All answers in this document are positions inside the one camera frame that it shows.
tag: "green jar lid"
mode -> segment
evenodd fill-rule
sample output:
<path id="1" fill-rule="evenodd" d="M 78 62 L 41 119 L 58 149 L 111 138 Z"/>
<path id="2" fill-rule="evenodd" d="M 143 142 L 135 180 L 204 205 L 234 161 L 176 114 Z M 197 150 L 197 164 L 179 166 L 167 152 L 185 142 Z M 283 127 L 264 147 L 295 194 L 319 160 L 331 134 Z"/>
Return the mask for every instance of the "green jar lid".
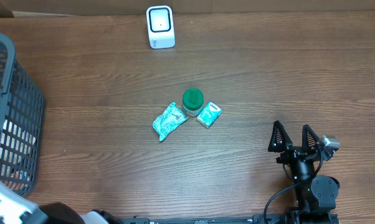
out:
<path id="1" fill-rule="evenodd" d="M 183 105 L 188 110 L 198 110 L 204 104 L 204 96 L 202 92 L 198 89 L 188 89 L 183 94 Z"/>

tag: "blue and white package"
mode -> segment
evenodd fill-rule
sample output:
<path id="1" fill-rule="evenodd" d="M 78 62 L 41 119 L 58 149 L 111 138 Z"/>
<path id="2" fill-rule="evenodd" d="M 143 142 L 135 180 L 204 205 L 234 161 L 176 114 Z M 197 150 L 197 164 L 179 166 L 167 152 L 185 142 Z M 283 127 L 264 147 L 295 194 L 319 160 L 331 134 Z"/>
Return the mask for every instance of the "blue and white package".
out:
<path id="1" fill-rule="evenodd" d="M 175 102 L 172 102 L 164 111 L 153 121 L 153 128 L 160 135 L 160 141 L 174 131 L 179 125 L 189 119 L 181 109 L 177 108 Z"/>
<path id="2" fill-rule="evenodd" d="M 215 103 L 208 102 L 207 106 L 197 116 L 197 120 L 206 128 L 210 128 L 221 113 L 222 110 Z"/>

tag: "teal packet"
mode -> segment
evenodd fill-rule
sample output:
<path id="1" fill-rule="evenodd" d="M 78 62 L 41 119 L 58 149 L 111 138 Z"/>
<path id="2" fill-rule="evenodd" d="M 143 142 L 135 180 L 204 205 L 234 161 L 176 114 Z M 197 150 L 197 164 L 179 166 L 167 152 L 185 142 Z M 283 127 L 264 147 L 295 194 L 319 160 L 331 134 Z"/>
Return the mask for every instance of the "teal packet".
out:
<path id="1" fill-rule="evenodd" d="M 153 121 L 153 128 L 160 135 L 159 140 L 164 141 L 172 131 L 188 119 L 182 110 L 176 107 L 176 103 L 172 102 L 164 113 Z"/>
<path id="2" fill-rule="evenodd" d="M 197 116 L 197 121 L 210 128 L 214 121 L 221 115 L 222 110 L 213 102 L 208 102 L 207 106 Z"/>

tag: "basket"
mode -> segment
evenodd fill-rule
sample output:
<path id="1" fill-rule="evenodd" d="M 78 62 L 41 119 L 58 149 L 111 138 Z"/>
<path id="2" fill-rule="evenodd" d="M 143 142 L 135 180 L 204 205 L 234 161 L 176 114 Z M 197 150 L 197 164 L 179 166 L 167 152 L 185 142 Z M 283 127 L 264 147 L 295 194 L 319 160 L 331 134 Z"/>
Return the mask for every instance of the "basket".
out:
<path id="1" fill-rule="evenodd" d="M 44 97 L 0 34 L 0 181 L 19 195 L 35 187 Z"/>

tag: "can with green lid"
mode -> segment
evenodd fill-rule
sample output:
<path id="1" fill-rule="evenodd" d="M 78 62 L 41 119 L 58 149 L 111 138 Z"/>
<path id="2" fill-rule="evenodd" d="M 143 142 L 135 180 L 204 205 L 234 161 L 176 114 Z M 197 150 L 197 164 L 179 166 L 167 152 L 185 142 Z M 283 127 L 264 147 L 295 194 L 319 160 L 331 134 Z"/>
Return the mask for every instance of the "can with green lid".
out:
<path id="1" fill-rule="evenodd" d="M 204 96 L 196 88 L 188 89 L 183 94 L 183 108 L 189 116 L 197 116 L 202 111 Z"/>

